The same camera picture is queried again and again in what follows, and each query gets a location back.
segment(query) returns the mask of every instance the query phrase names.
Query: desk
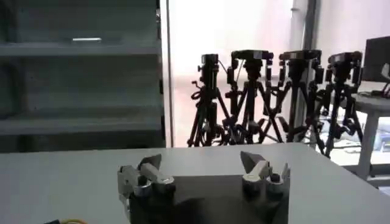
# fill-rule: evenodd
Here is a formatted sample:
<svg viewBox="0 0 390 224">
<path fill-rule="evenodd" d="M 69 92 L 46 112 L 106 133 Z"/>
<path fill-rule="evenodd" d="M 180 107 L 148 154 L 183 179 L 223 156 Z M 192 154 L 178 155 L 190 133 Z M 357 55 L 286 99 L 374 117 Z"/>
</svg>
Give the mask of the desk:
<svg viewBox="0 0 390 224">
<path fill-rule="evenodd" d="M 289 224 L 390 222 L 387 195 L 308 146 L 289 143 L 0 155 L 0 223 L 126 224 L 116 182 L 121 165 L 162 153 L 161 171 L 171 175 L 237 175 L 244 173 L 241 150 L 260 153 L 278 172 L 285 162 L 291 167 Z"/>
<path fill-rule="evenodd" d="M 356 174 L 366 180 L 370 172 L 371 154 L 374 149 L 379 117 L 390 116 L 390 100 L 380 97 L 366 97 L 359 94 L 354 94 L 353 97 L 356 100 L 356 110 L 367 113 L 359 164 L 356 170 Z"/>
</svg>

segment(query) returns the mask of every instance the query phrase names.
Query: table surface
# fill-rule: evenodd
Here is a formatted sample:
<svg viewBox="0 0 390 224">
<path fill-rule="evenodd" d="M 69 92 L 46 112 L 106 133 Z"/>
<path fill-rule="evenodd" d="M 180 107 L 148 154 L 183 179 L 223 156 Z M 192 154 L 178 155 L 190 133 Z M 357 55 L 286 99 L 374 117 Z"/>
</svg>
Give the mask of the table surface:
<svg viewBox="0 0 390 224">
<path fill-rule="evenodd" d="M 291 167 L 289 223 L 389 223 L 390 197 L 306 145 L 236 145 L 191 149 L 132 149 L 0 155 L 0 223 L 84 219 L 128 223 L 116 171 L 162 153 L 171 175 L 243 174 L 241 150 L 260 153 L 281 171 Z"/>
<path fill-rule="evenodd" d="M 378 112 L 381 116 L 390 116 L 390 99 L 353 94 L 356 109 L 364 113 Z"/>
</svg>

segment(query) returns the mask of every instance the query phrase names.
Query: white wall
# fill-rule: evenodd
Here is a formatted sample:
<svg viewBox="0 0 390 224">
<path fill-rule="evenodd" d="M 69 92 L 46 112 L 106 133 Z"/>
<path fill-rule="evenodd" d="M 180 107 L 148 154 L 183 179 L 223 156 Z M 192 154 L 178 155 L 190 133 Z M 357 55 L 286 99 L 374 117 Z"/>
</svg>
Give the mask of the white wall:
<svg viewBox="0 0 390 224">
<path fill-rule="evenodd" d="M 389 0 L 321 0 L 316 48 L 322 64 L 346 51 L 362 51 L 366 40 L 390 35 Z"/>
<path fill-rule="evenodd" d="M 292 4 L 293 0 L 170 0 L 173 78 L 199 76 L 202 54 L 217 53 L 228 66 L 233 50 L 262 49 L 275 55 L 286 51 Z"/>
</svg>

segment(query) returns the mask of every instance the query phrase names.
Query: shelf board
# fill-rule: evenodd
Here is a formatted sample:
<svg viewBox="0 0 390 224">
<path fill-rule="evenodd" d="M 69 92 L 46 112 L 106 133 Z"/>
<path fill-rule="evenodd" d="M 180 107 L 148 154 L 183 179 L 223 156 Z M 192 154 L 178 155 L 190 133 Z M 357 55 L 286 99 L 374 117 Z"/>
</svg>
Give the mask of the shelf board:
<svg viewBox="0 0 390 224">
<path fill-rule="evenodd" d="M 0 135 L 160 130 L 159 107 L 45 109 L 0 121 Z"/>
<path fill-rule="evenodd" d="M 0 44 L 0 57 L 158 55 L 159 44 L 105 43 L 7 43 Z"/>
</svg>

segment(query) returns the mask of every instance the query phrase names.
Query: black tripod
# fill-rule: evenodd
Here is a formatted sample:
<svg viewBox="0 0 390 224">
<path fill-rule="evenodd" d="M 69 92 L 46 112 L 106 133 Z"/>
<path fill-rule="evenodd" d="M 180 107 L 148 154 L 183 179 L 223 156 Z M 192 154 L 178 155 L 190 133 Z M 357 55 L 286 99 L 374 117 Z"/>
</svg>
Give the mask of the black tripod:
<svg viewBox="0 0 390 224">
<path fill-rule="evenodd" d="M 202 55 L 202 63 L 198 71 L 202 71 L 200 81 L 204 83 L 204 86 L 200 88 L 197 82 L 193 81 L 199 91 L 195 92 L 191 98 L 199 101 L 196 104 L 197 110 L 191 136 L 187 140 L 188 147 L 198 147 L 200 144 L 211 146 L 214 142 L 223 145 L 229 142 L 229 135 L 225 133 L 224 127 L 217 124 L 217 103 L 213 102 L 218 99 L 225 117 L 229 117 L 221 92 L 216 87 L 216 76 L 219 71 L 218 54 Z"/>
<path fill-rule="evenodd" d="M 272 65 L 273 58 L 274 54 L 268 51 L 243 50 L 232 52 L 232 66 L 228 69 L 227 79 L 228 83 L 231 84 L 232 90 L 225 95 L 227 98 L 230 98 L 231 101 L 230 112 L 232 117 L 230 118 L 230 123 L 237 122 L 239 113 L 246 99 L 243 122 L 235 126 L 236 130 L 240 133 L 239 138 L 236 140 L 237 144 L 243 144 L 244 142 L 253 144 L 253 135 L 255 134 L 259 134 L 262 138 L 269 137 L 277 142 L 283 142 L 275 119 L 271 120 L 271 123 L 275 128 L 277 139 L 268 136 L 263 132 L 261 123 L 256 122 L 254 118 L 257 91 L 259 90 L 263 99 L 266 95 L 263 84 L 258 81 L 261 77 L 260 71 L 263 66 L 263 60 L 266 60 L 266 75 L 271 76 L 270 65 Z M 238 65 L 237 59 L 245 60 L 244 67 L 248 73 L 248 81 L 244 83 L 243 91 L 238 91 L 237 83 L 234 81 L 234 70 Z M 267 113 L 271 112 L 268 105 L 264 105 L 264 109 Z"/>
<path fill-rule="evenodd" d="M 291 107 L 289 114 L 289 122 L 284 120 L 283 117 L 278 117 L 279 121 L 282 124 L 283 130 L 287 133 L 287 142 L 293 142 L 297 134 L 298 137 L 295 141 L 300 142 L 310 127 L 313 127 L 314 134 L 316 135 L 317 140 L 319 138 L 319 130 L 321 129 L 321 123 L 317 120 L 319 117 L 319 111 L 321 107 L 317 107 L 315 110 L 315 101 L 317 98 L 317 85 L 322 83 L 322 78 L 324 74 L 324 69 L 321 68 L 321 51 L 317 50 L 304 50 L 304 51 L 294 51 L 294 52 L 285 52 L 279 56 L 280 59 L 280 81 L 278 86 L 271 86 L 268 84 L 268 99 L 271 98 L 271 91 L 277 91 L 277 104 L 271 113 L 268 114 L 270 120 L 275 119 L 277 113 L 281 111 L 282 103 L 290 89 L 292 89 L 291 96 Z M 283 83 L 286 71 L 286 61 L 288 61 L 289 71 L 288 77 L 290 78 L 287 81 L 284 90 L 279 90 L 280 83 Z M 309 93 L 307 92 L 306 83 L 301 81 L 302 75 L 306 69 L 309 67 L 311 61 L 311 68 L 314 69 L 315 75 L 314 80 L 309 84 Z M 298 92 L 301 91 L 304 101 L 307 105 L 307 118 L 305 125 L 295 127 L 295 116 L 296 116 L 296 102 L 298 99 Z M 268 122 L 264 132 L 267 132 L 271 124 Z"/>
<path fill-rule="evenodd" d="M 325 156 L 330 158 L 330 152 L 334 148 L 334 139 L 339 139 L 341 135 L 346 132 L 348 135 L 354 135 L 357 131 L 360 143 L 363 139 L 363 132 L 356 114 L 355 99 L 352 97 L 353 93 L 357 93 L 361 83 L 361 59 L 360 52 L 346 52 L 332 55 L 329 57 L 328 69 L 325 80 L 329 82 L 325 90 L 324 107 L 328 111 L 333 96 L 333 109 L 331 112 L 330 128 L 328 139 L 326 142 Z M 353 86 L 346 84 L 350 79 L 350 71 L 352 73 Z M 346 102 L 344 119 L 342 125 L 337 123 L 338 110 L 342 102 Z"/>
</svg>

